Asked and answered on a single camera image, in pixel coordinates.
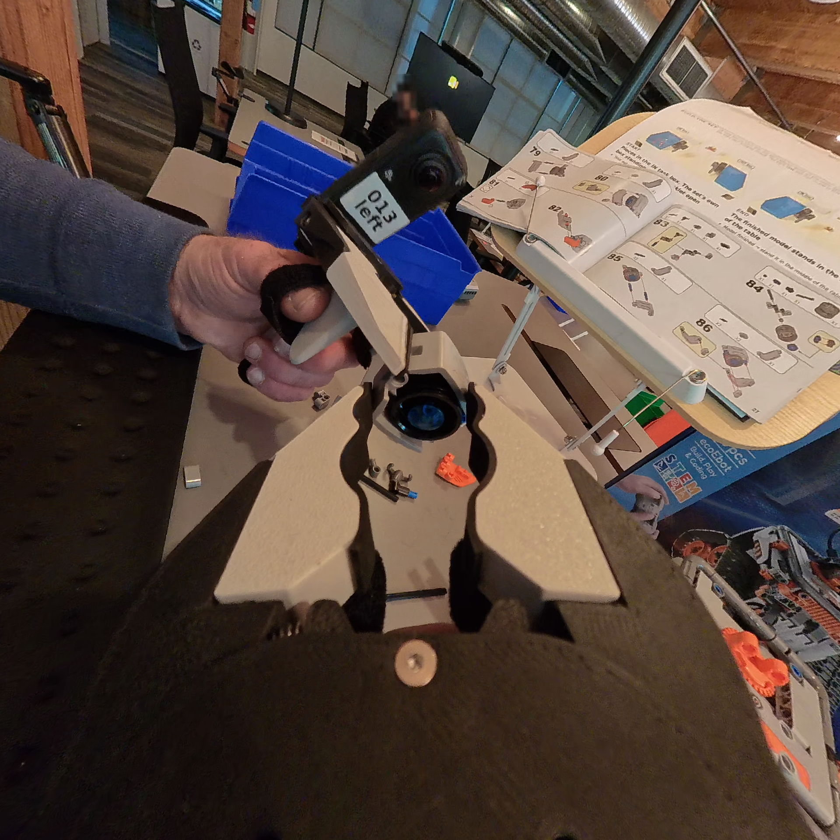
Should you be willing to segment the black monitor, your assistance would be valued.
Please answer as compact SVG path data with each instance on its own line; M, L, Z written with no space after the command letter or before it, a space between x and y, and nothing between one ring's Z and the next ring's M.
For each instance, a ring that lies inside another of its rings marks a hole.
M480 72L420 34L405 80L414 90L420 112L432 109L443 113L460 140L473 140L495 91Z

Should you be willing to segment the printed task sheet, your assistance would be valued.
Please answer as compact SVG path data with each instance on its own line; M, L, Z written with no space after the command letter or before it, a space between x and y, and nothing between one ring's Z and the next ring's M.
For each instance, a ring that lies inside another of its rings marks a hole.
M806 281L838 294L839 163L749 108L692 99L646 117L603 152L673 176Z

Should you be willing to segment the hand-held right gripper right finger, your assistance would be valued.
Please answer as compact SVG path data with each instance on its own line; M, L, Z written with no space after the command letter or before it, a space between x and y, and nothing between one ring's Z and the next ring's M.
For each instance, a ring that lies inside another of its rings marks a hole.
M482 385L469 385L469 470L478 481L449 563L458 630L474 633L492 606L513 600L526 626L547 604L615 603L621 591L574 478L590 475Z

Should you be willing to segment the grey orange tracked toy robot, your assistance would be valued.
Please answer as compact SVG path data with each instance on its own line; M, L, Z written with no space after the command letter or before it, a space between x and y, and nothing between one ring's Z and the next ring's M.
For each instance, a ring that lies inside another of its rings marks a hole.
M839 565L775 524L735 535L691 529L680 566L748 686L771 757L818 838L838 838Z

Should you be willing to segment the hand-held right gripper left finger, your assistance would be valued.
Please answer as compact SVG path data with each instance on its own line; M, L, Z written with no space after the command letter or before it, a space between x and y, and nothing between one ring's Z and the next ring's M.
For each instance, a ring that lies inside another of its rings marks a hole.
M358 385L273 458L214 591L220 603L339 603L359 632L382 631L385 569L369 503L372 389Z

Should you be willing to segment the wooden pillar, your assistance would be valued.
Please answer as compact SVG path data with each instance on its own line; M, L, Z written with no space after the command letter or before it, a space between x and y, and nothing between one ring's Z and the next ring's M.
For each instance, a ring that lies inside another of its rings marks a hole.
M70 1L2 1L1 55L49 79L87 165L88 126L81 91L76 16Z

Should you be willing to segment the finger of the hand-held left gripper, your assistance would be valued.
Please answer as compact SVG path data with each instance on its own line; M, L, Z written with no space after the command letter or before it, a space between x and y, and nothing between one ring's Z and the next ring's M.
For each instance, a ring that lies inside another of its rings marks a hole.
M413 336L426 325L401 293L394 297L374 263L355 246L327 269L332 299L324 313L324 343L357 327L394 376L407 375Z

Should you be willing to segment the person's left hand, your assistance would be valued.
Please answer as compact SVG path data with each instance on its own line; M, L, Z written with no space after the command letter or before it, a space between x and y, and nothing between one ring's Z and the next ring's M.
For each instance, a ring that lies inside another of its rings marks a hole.
M245 377L259 393L282 403L307 401L337 371L357 365L351 336L301 364L260 310L263 280L275 269L315 265L297 251L256 240L194 237L183 249L169 286L180 333L209 344L232 362L248 362Z

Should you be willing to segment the blue plastic bin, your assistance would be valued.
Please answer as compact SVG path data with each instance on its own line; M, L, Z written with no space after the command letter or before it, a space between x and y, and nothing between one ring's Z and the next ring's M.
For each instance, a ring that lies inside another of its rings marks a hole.
M249 142L227 219L229 235L294 249L304 200L320 193L354 164L268 121ZM418 316L438 324L480 268L440 210L426 213L376 245L374 251L402 283Z

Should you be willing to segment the green plastic bin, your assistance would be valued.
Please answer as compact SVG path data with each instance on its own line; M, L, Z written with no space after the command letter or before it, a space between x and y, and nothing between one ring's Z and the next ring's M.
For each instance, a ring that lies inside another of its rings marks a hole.
M647 389L638 392L629 399L625 408L635 417L636 423L641 427L650 425L669 411L669 407L664 404L664 401Z

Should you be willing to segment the person's left forearm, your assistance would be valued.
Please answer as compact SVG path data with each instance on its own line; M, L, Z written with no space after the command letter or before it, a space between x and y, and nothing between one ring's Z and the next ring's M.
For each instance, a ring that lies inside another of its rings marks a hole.
M193 350L169 306L203 229L1 140L1 299Z

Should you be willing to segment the blue robot kit box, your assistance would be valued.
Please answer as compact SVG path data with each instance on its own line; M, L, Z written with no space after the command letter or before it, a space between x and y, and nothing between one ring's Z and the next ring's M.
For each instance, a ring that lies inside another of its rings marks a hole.
M691 547L712 559L720 546L747 552L754 533L780 526L838 560L839 417L767 449L724 445L690 428L607 489L627 511L643 506L643 494L665 499L654 530L674 557Z

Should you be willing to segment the orange wedge brick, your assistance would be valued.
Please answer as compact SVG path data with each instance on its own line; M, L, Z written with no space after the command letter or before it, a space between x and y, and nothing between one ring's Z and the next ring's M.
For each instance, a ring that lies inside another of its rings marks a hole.
M438 462L435 475L457 488L470 487L477 483L476 477L465 467L455 463L455 456L446 453Z

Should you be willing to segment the black office chair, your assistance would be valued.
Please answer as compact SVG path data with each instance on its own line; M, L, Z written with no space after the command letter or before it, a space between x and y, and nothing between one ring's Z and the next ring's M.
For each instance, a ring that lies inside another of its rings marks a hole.
M194 151L200 134L204 134L211 141L211 149L207 156L225 162L226 134L204 123L203 95L187 35L184 3L152 2L151 14L165 80L171 95L175 121L174 147Z

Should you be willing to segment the black pole stand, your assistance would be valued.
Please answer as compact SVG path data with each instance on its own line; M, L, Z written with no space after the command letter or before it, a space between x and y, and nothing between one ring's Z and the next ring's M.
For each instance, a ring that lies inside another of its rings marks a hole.
M287 83L287 94L283 108L271 101L266 102L266 110L273 116L276 116L282 122L299 130L306 130L308 128L308 121L302 117L298 117L292 112L292 103L295 94L295 84L298 76L299 62L301 56L301 49L303 47L305 28L308 17L309 1L301 1L301 9L298 19L297 36L295 41L295 48L292 54L290 64L290 75Z

